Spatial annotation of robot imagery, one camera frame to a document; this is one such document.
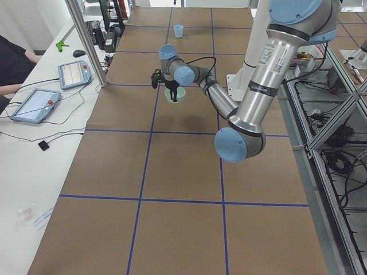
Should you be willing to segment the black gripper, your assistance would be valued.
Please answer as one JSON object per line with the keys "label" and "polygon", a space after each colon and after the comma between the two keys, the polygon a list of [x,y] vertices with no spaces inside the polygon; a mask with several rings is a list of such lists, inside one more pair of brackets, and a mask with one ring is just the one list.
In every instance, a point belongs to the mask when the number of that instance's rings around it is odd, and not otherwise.
{"label": "black gripper", "polygon": [[165,81],[166,88],[169,89],[170,92],[170,100],[173,100],[173,102],[177,102],[177,88],[179,87],[179,83],[175,80],[173,81]]}

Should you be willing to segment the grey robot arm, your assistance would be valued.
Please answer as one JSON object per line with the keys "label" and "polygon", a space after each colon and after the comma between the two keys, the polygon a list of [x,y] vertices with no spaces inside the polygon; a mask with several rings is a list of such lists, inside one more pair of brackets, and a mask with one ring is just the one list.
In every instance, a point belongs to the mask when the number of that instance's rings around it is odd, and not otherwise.
{"label": "grey robot arm", "polygon": [[154,71],[151,84],[165,84],[171,101],[176,101],[180,86],[197,84],[228,124],[214,138],[220,158],[237,163],[254,157],[265,147],[261,124],[294,56],[302,46],[330,42],[335,37],[340,4],[260,1],[252,28],[252,34],[260,37],[260,48],[255,52],[257,64],[241,103],[226,94],[210,69],[186,63],[169,44],[159,49],[161,68]]}

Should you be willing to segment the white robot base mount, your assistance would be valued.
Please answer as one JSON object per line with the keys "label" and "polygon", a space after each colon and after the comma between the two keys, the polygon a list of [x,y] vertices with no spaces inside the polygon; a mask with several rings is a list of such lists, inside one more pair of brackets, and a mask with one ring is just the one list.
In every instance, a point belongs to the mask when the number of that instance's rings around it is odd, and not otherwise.
{"label": "white robot base mount", "polygon": [[269,0],[259,0],[257,2],[255,19],[253,20],[243,66],[236,74],[227,75],[228,93],[235,101],[243,99],[248,83],[266,46],[268,40],[266,29],[270,22],[269,5]]}

